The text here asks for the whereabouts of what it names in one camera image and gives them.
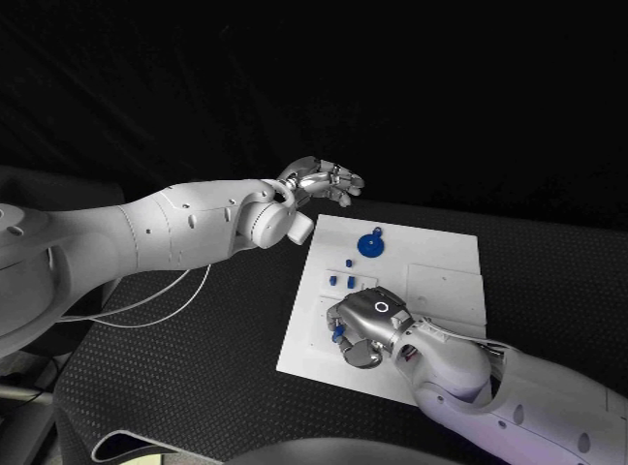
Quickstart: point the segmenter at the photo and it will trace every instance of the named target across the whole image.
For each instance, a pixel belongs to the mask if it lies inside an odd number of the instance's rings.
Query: dark background
[[[206,8],[0,2],[0,164],[131,201],[314,155],[367,199],[628,230],[628,33]]]

